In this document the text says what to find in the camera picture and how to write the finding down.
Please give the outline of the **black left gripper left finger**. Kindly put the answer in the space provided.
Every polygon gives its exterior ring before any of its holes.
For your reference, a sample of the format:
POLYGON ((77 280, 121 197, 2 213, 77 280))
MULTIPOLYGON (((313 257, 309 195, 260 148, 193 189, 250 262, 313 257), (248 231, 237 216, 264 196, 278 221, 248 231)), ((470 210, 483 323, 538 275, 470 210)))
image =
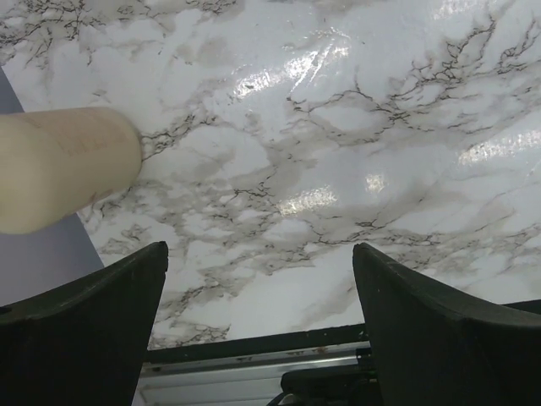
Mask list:
POLYGON ((1 309, 3 405, 130 405, 168 268, 155 242, 1 309))

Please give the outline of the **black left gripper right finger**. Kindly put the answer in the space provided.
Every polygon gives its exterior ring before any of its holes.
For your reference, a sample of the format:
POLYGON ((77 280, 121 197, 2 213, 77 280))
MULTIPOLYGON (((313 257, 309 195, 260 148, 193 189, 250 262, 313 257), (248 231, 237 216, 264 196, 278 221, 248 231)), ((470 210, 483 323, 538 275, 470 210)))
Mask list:
POLYGON ((495 304, 398 263, 352 251, 386 405, 538 405, 540 302, 495 304))

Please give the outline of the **cream soap pump bottle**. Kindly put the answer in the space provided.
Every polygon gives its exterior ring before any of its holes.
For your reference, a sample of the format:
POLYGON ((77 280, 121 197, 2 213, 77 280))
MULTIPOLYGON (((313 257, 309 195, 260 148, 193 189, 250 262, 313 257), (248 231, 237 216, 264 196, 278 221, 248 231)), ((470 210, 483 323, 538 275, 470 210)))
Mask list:
POLYGON ((141 166, 138 130, 109 107, 3 114, 1 231, 48 227, 128 188, 141 166))

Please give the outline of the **black and aluminium base rail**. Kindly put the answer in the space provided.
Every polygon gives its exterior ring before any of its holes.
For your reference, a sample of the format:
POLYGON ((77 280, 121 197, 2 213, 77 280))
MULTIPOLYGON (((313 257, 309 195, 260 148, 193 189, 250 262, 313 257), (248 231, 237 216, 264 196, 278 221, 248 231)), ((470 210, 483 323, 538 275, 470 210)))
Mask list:
POLYGON ((261 405, 290 370, 352 365, 369 349, 362 324, 151 351, 145 405, 261 405))

